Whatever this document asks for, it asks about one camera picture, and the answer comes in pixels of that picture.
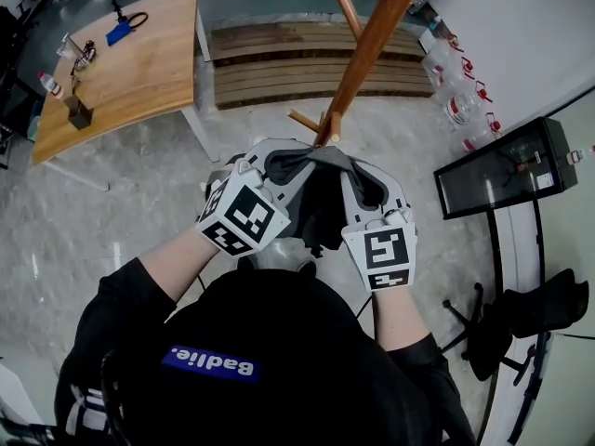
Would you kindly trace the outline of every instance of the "person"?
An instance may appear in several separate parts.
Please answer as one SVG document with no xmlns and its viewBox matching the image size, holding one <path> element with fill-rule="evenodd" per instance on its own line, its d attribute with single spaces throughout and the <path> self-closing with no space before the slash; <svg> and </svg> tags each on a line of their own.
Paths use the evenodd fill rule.
<svg viewBox="0 0 595 446">
<path fill-rule="evenodd" d="M 313 264 L 222 275 L 197 228 L 99 282 L 55 401 L 82 444 L 450 444 L 475 439 L 409 287 L 376 292 L 376 340 Z"/>
</svg>

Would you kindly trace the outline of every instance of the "plastic bottle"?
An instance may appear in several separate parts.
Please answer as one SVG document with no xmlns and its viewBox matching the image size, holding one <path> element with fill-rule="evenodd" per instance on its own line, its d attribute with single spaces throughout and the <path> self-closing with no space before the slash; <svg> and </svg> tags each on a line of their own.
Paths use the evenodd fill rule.
<svg viewBox="0 0 595 446">
<path fill-rule="evenodd" d="M 461 53 L 464 51 L 458 45 L 458 38 L 450 34 L 448 39 L 437 39 L 428 55 L 421 60 L 421 66 L 426 70 L 434 89 L 442 83 L 442 73 L 458 64 Z"/>
<path fill-rule="evenodd" d="M 481 123 L 462 127 L 453 135 L 457 148 L 462 150 L 461 154 L 475 152 L 501 137 L 500 122 L 496 120 L 493 112 L 487 112 Z"/>
<path fill-rule="evenodd" d="M 49 74 L 45 74 L 44 72 L 39 72 L 37 74 L 39 78 L 39 82 L 44 87 L 44 89 L 50 93 L 54 98 L 61 99 L 64 96 L 64 88 L 59 85 L 56 80 L 51 77 Z"/>
<path fill-rule="evenodd" d="M 436 15 L 436 17 L 434 17 L 434 19 L 430 22 L 428 28 L 430 28 L 432 33 L 436 31 L 436 28 L 438 28 L 438 25 L 440 25 L 442 20 L 443 18 L 440 15 Z"/>
<path fill-rule="evenodd" d="M 456 94 L 470 94 L 475 89 L 473 64 L 461 56 L 456 63 L 451 61 L 448 68 L 440 71 L 435 81 L 437 87 L 434 87 L 435 91 L 430 99 L 439 106 Z"/>
<path fill-rule="evenodd" d="M 578 149 L 577 151 L 568 152 L 566 154 L 566 160 L 568 161 L 568 164 L 574 165 L 578 164 L 588 155 L 593 155 L 594 153 L 595 145 L 592 145 L 590 147 L 583 147 L 582 149 Z"/>
<path fill-rule="evenodd" d="M 473 91 L 457 91 L 443 104 L 443 114 L 450 123 L 452 131 L 466 125 L 476 125 L 485 114 L 486 103 L 492 100 L 487 97 L 485 84 L 475 82 Z"/>
</svg>

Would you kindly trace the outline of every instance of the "black cable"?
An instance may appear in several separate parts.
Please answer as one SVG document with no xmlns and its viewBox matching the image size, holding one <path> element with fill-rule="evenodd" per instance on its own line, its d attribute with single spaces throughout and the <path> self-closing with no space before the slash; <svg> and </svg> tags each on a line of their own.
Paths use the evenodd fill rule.
<svg viewBox="0 0 595 446">
<path fill-rule="evenodd" d="M 199 274 L 198 276 L 196 276 L 198 278 L 199 283 L 201 284 L 201 286 L 203 286 L 203 292 L 206 291 L 205 288 L 205 283 L 203 282 L 203 280 L 201 279 L 201 275 Z"/>
<path fill-rule="evenodd" d="M 370 295 L 367 298 L 367 300 L 364 302 L 364 305 L 362 306 L 362 308 L 360 309 L 360 311 L 355 316 L 355 319 L 359 319 L 360 318 L 360 316 L 362 315 L 362 312 L 364 312 L 365 307 L 370 303 L 371 300 L 372 300 L 372 296 Z"/>
<path fill-rule="evenodd" d="M 140 17 L 144 18 L 138 23 L 131 24 L 131 21 L 136 20 Z M 128 20 L 128 25 L 130 26 L 130 28 L 134 30 L 135 28 L 138 28 L 140 25 L 142 25 L 145 21 L 149 19 L 149 14 L 146 11 L 139 11 L 137 13 L 131 13 L 130 15 L 126 15 L 126 18 Z"/>
<path fill-rule="evenodd" d="M 121 415 L 121 401 L 116 390 L 118 376 L 116 374 L 115 353 L 110 350 L 101 361 L 101 393 L 105 415 L 110 427 L 110 433 L 117 446 L 130 446 L 124 431 L 124 418 Z"/>
</svg>

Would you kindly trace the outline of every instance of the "forearm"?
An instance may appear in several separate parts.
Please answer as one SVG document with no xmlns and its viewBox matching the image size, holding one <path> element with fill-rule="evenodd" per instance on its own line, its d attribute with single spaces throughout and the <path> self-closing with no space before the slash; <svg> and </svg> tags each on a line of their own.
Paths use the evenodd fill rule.
<svg viewBox="0 0 595 446">
<path fill-rule="evenodd" d="M 373 303 L 376 340 L 385 350 L 408 347 L 430 333 L 409 287 L 378 291 Z"/>
<path fill-rule="evenodd" d="M 141 256 L 140 262 L 159 287 L 178 302 L 217 253 L 218 249 L 192 227 Z"/>
</svg>

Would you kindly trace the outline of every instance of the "blue patch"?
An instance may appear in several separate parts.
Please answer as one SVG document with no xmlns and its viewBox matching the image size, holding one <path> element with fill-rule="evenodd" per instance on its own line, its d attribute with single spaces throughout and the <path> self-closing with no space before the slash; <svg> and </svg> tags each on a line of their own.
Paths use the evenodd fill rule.
<svg viewBox="0 0 595 446">
<path fill-rule="evenodd" d="M 260 363 L 257 361 L 184 346 L 171 347 L 161 363 L 195 374 L 241 382 L 257 382 L 260 376 Z"/>
</svg>

